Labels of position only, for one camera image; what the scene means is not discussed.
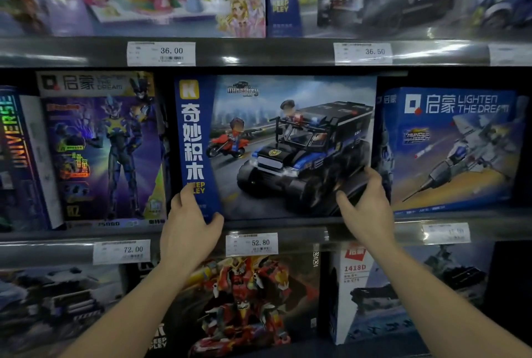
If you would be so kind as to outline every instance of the red logo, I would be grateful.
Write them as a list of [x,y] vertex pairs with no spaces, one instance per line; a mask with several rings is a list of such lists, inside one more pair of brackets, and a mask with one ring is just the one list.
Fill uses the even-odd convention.
[[363,261],[366,249],[364,247],[357,247],[354,249],[348,249],[345,252],[345,258],[351,260]]

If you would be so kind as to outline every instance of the price 72.00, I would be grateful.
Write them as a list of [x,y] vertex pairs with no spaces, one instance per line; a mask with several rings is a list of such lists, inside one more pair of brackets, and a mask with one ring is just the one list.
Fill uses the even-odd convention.
[[131,246],[124,247],[124,253],[142,253],[143,247],[142,246],[135,246],[135,248]]
[[[174,54],[183,54],[183,47],[174,47]],[[172,49],[170,47],[161,47],[161,54],[172,54]]]
[[270,244],[269,239],[263,239],[262,241],[251,241],[252,246],[268,246],[269,244]]
[[366,55],[385,55],[386,52],[384,48],[367,48],[366,49]]

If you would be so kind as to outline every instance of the price label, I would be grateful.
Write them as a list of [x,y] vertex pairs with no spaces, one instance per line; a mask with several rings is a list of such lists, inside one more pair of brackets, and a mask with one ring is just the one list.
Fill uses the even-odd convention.
[[196,66],[196,43],[129,41],[129,67]]
[[226,256],[260,256],[279,254],[277,232],[271,234],[228,234]]
[[390,43],[334,43],[335,65],[392,65]]
[[488,44],[489,65],[529,66],[532,65],[532,45],[527,44]]
[[96,242],[93,264],[144,263],[151,261],[150,240]]
[[423,225],[423,243],[426,245],[470,242],[471,234],[469,233],[469,225],[467,222]]

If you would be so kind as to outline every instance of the red motorcycle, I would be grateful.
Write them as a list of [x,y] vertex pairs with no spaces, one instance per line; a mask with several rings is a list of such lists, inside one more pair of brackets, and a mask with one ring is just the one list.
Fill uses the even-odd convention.
[[207,157],[214,158],[215,156],[231,155],[233,158],[240,158],[246,152],[245,147],[249,144],[248,139],[241,139],[238,141],[238,149],[233,150],[233,144],[235,141],[228,135],[222,134],[218,138],[211,140],[211,143],[207,147]]

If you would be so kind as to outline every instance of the swat truck illustration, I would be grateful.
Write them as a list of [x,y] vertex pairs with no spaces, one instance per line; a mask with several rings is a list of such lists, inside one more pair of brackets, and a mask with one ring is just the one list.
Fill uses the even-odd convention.
[[237,174],[244,192],[283,193],[289,210],[310,212],[343,180],[364,167],[373,106],[335,101],[276,117],[275,142],[256,150]]

